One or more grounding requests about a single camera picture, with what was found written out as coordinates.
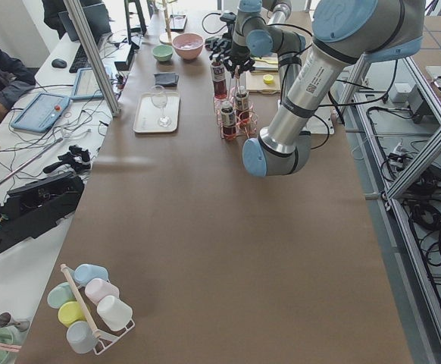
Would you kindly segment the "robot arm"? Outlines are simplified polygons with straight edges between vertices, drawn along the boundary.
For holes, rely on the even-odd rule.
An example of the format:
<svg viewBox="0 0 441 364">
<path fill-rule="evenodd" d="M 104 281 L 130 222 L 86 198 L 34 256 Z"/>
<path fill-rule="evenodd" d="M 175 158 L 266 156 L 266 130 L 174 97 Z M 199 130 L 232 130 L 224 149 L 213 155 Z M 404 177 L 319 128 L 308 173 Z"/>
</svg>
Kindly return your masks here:
<svg viewBox="0 0 441 364">
<path fill-rule="evenodd" d="M 322 1 L 314 11 L 311 48 L 269 126 L 242 148 L 245 169 L 257 177 L 299 171 L 311 150 L 304 129 L 345 67 L 361 56 L 373 62 L 396 60 L 421 47 L 423 1 Z M 304 48 L 302 36 L 268 25 L 261 9 L 290 9 L 288 1 L 241 1 L 228 65 L 243 66 L 251 56 L 278 55 L 281 71 Z"/>
<path fill-rule="evenodd" d="M 209 50 L 232 64 L 270 53 L 297 55 L 306 47 L 305 37 L 277 26 L 288 20 L 291 12 L 290 1 L 240 1 L 233 30 L 212 41 Z"/>
</svg>

